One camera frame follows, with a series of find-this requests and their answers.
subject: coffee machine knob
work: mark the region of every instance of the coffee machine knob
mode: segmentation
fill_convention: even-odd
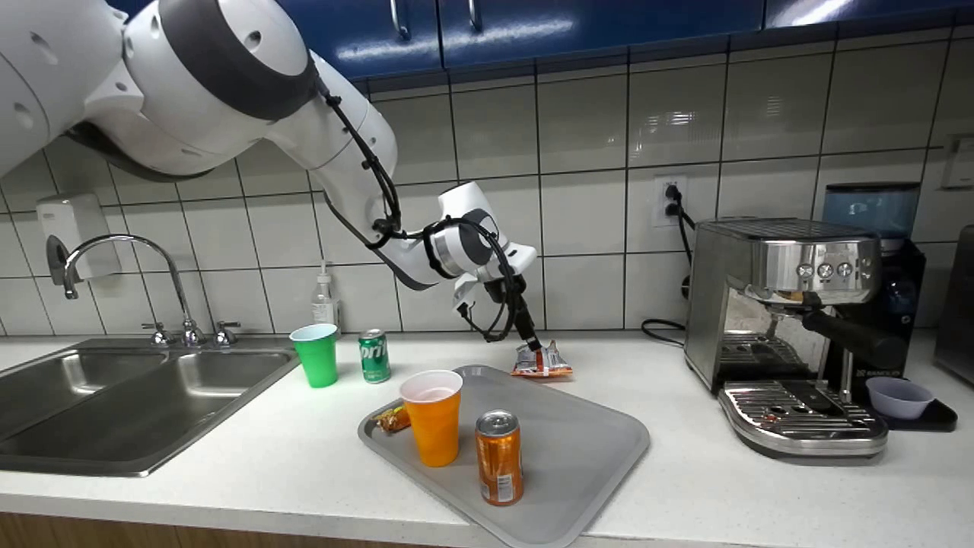
[[[832,279],[832,265],[828,265],[828,263],[818,265],[818,279],[821,279],[821,280]]]

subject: green can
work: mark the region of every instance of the green can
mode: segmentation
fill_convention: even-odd
[[[384,329],[370,329],[358,336],[362,379],[370,383],[390,381],[390,347]]]

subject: white tiled wall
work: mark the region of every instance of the white tiled wall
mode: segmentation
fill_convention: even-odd
[[[683,321],[689,272],[664,188],[695,220],[818,216],[832,184],[924,184],[914,238],[928,252],[924,323],[945,304],[974,193],[945,193],[948,147],[974,134],[974,33],[925,32],[579,73],[384,91],[400,134],[404,220],[478,180],[516,240],[541,259],[526,302],[547,329]],[[312,321],[327,256],[347,332],[465,329],[450,286],[410,292],[315,196],[273,147],[196,184],[150,184],[58,140],[0,184],[0,336],[137,336],[178,325],[165,265],[120,250],[121,279],[64,302],[48,284],[37,198],[92,193],[116,232],[175,252],[196,316],[289,332]]]

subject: plastic cup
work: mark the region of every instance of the plastic cup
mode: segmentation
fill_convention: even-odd
[[[439,469],[459,452],[459,393],[463,379],[450,369],[432,369],[400,383],[415,448],[424,467]]]
[[[330,387],[339,381],[339,367],[334,367],[339,325],[334,323],[301,325],[289,339],[312,387]]]

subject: stainless steel sink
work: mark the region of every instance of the stainless steel sink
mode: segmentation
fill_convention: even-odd
[[[293,369],[282,342],[88,342],[0,374],[0,469],[150,475]]]

